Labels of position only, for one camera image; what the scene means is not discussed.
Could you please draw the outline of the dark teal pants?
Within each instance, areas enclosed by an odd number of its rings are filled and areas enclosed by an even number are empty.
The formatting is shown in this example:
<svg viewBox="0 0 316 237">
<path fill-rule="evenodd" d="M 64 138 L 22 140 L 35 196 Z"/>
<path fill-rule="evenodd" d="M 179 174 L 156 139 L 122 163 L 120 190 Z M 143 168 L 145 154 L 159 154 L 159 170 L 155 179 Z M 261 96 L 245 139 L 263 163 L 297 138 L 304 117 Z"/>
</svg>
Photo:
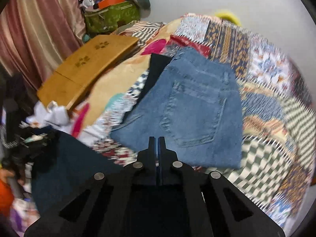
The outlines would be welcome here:
<svg viewBox="0 0 316 237">
<path fill-rule="evenodd" d="M 40 216 L 94 174 L 108 175 L 123 168 L 69 134 L 61 131 L 54 134 L 31 170 L 32 197 Z"/>
</svg>

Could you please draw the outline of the folded blue jeans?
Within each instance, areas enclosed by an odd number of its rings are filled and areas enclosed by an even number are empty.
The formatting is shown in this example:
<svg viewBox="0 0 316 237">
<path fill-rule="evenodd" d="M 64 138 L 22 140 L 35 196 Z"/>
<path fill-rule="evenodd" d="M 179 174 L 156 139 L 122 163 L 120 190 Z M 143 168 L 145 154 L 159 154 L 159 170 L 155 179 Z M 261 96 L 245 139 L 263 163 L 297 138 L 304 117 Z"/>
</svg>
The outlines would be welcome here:
<svg viewBox="0 0 316 237">
<path fill-rule="evenodd" d="M 150 137 L 162 136 L 184 163 L 239 168 L 242 133 L 242 103 L 233 70 L 185 47 L 110 136 L 133 151 L 145 149 Z"/>
</svg>

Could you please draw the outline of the white crumpled paper pile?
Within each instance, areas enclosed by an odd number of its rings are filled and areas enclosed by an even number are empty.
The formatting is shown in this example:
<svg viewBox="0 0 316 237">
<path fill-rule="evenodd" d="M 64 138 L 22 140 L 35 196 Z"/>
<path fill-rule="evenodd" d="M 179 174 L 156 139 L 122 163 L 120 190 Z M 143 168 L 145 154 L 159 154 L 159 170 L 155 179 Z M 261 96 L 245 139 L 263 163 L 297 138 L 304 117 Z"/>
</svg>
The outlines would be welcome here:
<svg viewBox="0 0 316 237">
<path fill-rule="evenodd" d="M 32 127 L 46 127 L 48 125 L 59 128 L 70 122 L 70 117 L 65 106 L 59 106 L 57 102 L 51 101 L 44 106 L 38 101 L 33 109 L 33 115 L 26 118 L 27 124 Z"/>
</svg>

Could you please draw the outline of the folded black garment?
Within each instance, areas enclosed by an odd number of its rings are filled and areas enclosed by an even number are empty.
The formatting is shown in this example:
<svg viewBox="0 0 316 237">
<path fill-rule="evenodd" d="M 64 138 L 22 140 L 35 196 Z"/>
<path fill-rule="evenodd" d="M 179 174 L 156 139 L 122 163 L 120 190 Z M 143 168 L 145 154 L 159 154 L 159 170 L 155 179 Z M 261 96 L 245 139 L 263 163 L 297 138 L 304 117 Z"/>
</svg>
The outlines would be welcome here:
<svg viewBox="0 0 316 237">
<path fill-rule="evenodd" d="M 145 97 L 145 95 L 150 91 L 150 89 L 155 85 L 161 73 L 165 67 L 171 62 L 172 58 L 159 54 L 151 54 L 149 73 L 147 80 L 144 84 L 143 89 L 141 90 L 136 104 L 133 106 L 132 110 L 137 107 L 140 101 Z"/>
</svg>

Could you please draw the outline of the patchwork patterned bedspread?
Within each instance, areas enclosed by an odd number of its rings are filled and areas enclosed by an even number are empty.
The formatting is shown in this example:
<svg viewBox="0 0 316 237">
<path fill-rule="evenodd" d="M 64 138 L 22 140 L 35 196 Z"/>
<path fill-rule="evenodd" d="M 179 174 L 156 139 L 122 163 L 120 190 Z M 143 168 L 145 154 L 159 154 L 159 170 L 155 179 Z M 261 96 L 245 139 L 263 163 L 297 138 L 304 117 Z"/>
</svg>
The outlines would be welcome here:
<svg viewBox="0 0 316 237">
<path fill-rule="evenodd" d="M 79 140 L 116 164 L 133 161 L 135 153 L 109 134 L 140 100 L 152 49 L 173 56 L 182 46 L 193 47 L 211 61 L 231 66 L 239 84 L 242 167 L 225 169 L 224 175 L 289 234 L 315 170 L 315 112 L 290 58 L 259 34 L 193 13 L 166 25 L 134 22 L 116 34 L 137 37 L 137 53 L 95 84 Z"/>
</svg>

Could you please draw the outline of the wooden lap desk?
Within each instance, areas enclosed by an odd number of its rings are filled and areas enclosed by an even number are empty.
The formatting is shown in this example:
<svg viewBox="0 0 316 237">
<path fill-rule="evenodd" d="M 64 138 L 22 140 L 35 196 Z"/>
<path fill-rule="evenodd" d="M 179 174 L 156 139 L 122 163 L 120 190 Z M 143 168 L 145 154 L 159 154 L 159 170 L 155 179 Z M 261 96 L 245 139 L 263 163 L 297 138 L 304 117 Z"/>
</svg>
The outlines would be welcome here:
<svg viewBox="0 0 316 237">
<path fill-rule="evenodd" d="M 41 103 L 51 102 L 71 111 L 104 72 L 125 58 L 138 38 L 120 35 L 97 35 L 66 58 L 37 92 Z"/>
</svg>

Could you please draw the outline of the green camouflage bag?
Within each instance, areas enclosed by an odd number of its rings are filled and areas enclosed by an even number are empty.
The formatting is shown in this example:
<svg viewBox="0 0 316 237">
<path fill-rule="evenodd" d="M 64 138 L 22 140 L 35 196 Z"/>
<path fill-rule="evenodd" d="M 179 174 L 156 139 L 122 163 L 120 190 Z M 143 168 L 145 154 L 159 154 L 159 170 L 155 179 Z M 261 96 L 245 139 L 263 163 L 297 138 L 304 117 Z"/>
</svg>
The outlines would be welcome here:
<svg viewBox="0 0 316 237">
<path fill-rule="evenodd" d="M 96 12 L 84 13 L 88 34 L 111 33 L 123 25 L 140 19 L 140 11 L 133 1 L 111 5 Z"/>
</svg>

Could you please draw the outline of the yellow plush item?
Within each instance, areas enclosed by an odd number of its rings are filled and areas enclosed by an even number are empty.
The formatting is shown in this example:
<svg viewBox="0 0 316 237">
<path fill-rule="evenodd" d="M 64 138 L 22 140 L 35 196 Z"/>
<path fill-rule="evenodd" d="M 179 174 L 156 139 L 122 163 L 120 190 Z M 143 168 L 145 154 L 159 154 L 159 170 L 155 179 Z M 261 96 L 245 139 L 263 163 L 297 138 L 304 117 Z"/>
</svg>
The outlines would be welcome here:
<svg viewBox="0 0 316 237">
<path fill-rule="evenodd" d="M 228 21 L 232 24 L 235 24 L 239 27 L 242 26 L 240 19 L 235 14 L 233 14 L 232 12 L 230 12 L 228 10 L 217 11 L 214 13 L 214 16 L 216 16 L 222 20 Z"/>
</svg>

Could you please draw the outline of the orange box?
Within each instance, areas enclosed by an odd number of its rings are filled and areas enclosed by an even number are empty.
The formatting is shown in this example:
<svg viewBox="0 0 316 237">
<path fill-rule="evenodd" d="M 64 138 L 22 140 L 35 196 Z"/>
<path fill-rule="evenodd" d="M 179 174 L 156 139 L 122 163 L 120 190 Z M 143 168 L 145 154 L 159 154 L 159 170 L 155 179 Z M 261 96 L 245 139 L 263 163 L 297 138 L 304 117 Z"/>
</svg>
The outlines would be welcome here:
<svg viewBox="0 0 316 237">
<path fill-rule="evenodd" d="M 104 9 L 104 8 L 112 6 L 112 5 L 123 3 L 125 1 L 126 0 L 102 0 L 102 1 L 98 2 L 96 5 L 98 6 L 98 9 Z"/>
</svg>

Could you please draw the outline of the pink striped curtain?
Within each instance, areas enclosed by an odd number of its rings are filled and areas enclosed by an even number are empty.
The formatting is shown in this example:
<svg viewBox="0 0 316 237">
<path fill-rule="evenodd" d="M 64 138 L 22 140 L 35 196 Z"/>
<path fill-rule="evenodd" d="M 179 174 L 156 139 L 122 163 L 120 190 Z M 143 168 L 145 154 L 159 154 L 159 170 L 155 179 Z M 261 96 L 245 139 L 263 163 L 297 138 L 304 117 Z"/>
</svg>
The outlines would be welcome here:
<svg viewBox="0 0 316 237">
<path fill-rule="evenodd" d="M 1 12 L 1 64 L 37 90 L 83 45 L 79 0 L 9 0 Z"/>
</svg>

